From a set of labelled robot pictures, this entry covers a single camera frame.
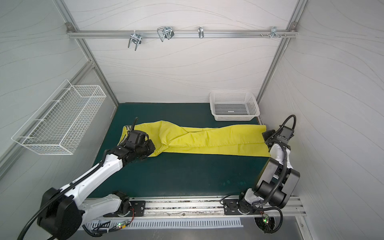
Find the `yellow long pants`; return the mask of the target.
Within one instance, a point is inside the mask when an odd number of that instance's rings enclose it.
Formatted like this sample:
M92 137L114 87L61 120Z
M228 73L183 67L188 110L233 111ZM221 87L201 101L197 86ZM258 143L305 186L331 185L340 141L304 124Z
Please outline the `yellow long pants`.
M221 128L180 127L167 121L143 123L135 130L145 132L155 145L151 157L161 153L269 157L262 136L264 125L231 125Z

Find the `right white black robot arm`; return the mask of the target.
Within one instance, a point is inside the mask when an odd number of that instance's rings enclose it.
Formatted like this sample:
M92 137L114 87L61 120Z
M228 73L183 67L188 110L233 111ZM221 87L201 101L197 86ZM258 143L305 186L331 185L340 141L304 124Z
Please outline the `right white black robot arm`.
M285 207L300 179L300 173L293 169L289 158L291 147L288 142L293 136L294 130L283 126L277 131L263 133L270 158L256 185L239 196L237 205L241 214L254 213L264 205Z

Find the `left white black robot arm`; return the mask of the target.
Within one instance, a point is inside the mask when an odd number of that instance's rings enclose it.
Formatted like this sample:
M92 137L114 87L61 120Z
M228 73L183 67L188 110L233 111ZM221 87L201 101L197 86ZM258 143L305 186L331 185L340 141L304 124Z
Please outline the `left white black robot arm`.
M38 226L58 240L67 240L93 219L107 214L120 217L131 214L133 208L129 196L119 191L87 204L84 201L113 174L134 160L149 157L155 149L147 133L128 131L119 145L104 152L97 165L62 188L51 188L43 194Z

